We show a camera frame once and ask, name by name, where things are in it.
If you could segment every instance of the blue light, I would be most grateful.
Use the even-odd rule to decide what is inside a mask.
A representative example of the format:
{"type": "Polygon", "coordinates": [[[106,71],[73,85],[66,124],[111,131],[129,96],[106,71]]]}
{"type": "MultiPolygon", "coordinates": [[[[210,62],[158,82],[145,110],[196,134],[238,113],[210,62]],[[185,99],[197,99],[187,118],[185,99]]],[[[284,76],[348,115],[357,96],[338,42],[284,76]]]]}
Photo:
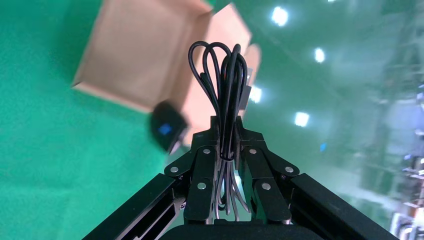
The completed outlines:
{"type": "Polygon", "coordinates": [[[321,146],[319,146],[319,151],[324,152],[326,148],[327,148],[327,143],[324,142],[323,144],[321,144],[321,146]]]}
{"type": "Polygon", "coordinates": [[[172,131],[172,127],[168,123],[165,123],[158,130],[162,135],[168,135],[172,131]]]}

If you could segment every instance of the coiled cable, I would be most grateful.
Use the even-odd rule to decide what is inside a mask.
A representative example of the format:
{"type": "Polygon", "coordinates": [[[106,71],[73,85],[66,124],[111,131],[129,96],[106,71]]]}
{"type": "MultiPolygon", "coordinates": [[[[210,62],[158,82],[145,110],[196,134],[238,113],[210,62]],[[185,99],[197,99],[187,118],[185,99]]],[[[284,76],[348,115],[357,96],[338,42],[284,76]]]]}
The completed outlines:
{"type": "Polygon", "coordinates": [[[229,215],[230,203],[232,203],[236,221],[239,221],[239,212],[235,202],[236,199],[239,200],[243,208],[250,213],[237,186],[233,164],[235,122],[239,114],[240,99],[244,87],[246,86],[248,75],[248,67],[240,51],[241,46],[239,44],[236,44],[231,51],[221,42],[208,44],[205,41],[193,43],[188,50],[188,63],[191,71],[212,103],[218,120],[220,160],[217,163],[215,197],[213,198],[215,217],[219,219],[219,211],[224,210],[225,213],[229,215]],[[205,49],[202,55],[203,72],[198,73],[193,61],[193,54],[195,48],[200,46],[205,49]],[[220,48],[226,53],[221,66],[218,63],[214,48],[220,48]],[[208,55],[211,56],[213,61],[213,69],[216,76],[216,91],[208,68],[208,55]]]}

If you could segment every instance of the cardboard box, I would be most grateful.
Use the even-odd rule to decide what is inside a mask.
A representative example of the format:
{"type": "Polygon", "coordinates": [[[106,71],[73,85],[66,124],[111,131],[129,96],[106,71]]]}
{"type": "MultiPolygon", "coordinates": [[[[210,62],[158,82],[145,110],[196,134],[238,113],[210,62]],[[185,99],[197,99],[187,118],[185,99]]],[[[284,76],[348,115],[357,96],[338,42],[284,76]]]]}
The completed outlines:
{"type": "MultiPolygon", "coordinates": [[[[212,14],[202,0],[105,0],[73,87],[142,112],[168,99],[192,126],[185,139],[189,144],[193,132],[208,129],[215,115],[190,70],[190,45],[202,40],[232,49],[240,44],[245,55],[251,36],[232,4],[212,14]]],[[[251,49],[248,52],[259,54],[246,61],[259,64],[259,48],[251,49]]],[[[216,53],[221,62],[225,53],[216,53]]],[[[199,72],[202,54],[201,47],[194,53],[199,72]]],[[[249,67],[254,72],[251,85],[258,67],[249,67]]]]}

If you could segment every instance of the green floor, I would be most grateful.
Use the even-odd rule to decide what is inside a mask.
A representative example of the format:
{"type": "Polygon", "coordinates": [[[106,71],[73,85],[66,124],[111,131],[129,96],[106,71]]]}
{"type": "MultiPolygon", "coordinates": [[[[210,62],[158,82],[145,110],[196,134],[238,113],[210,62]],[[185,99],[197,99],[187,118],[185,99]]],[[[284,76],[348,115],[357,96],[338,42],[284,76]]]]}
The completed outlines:
{"type": "MultiPolygon", "coordinates": [[[[391,109],[414,87],[394,84],[402,77],[385,66],[407,41],[414,2],[235,1],[262,48],[262,96],[245,126],[384,227],[410,148],[401,136],[413,135],[391,109]],[[283,27],[271,21],[277,6],[289,12],[283,27]],[[325,51],[321,64],[315,48],[325,51]],[[310,115],[306,127],[294,124],[296,112],[310,115]]],[[[146,115],[70,88],[100,4],[0,1],[2,240],[81,239],[163,170],[146,115]]]]}

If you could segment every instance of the metal bolt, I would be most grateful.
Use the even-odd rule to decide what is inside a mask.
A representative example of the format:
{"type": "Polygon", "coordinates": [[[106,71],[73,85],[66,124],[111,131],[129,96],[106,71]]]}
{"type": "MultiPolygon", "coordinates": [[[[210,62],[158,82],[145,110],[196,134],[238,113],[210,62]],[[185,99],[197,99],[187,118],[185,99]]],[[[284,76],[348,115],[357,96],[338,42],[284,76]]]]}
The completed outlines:
{"type": "Polygon", "coordinates": [[[262,183],[262,188],[265,190],[270,190],[271,189],[271,185],[269,185],[268,183],[262,183]]]}
{"type": "Polygon", "coordinates": [[[197,185],[197,188],[198,188],[198,189],[200,189],[200,190],[203,190],[203,189],[205,189],[205,188],[206,188],[206,184],[204,184],[203,182],[200,182],[200,183],[197,185]]]}
{"type": "Polygon", "coordinates": [[[288,172],[288,173],[293,173],[294,170],[293,170],[292,167],[286,166],[285,171],[288,172]]]}

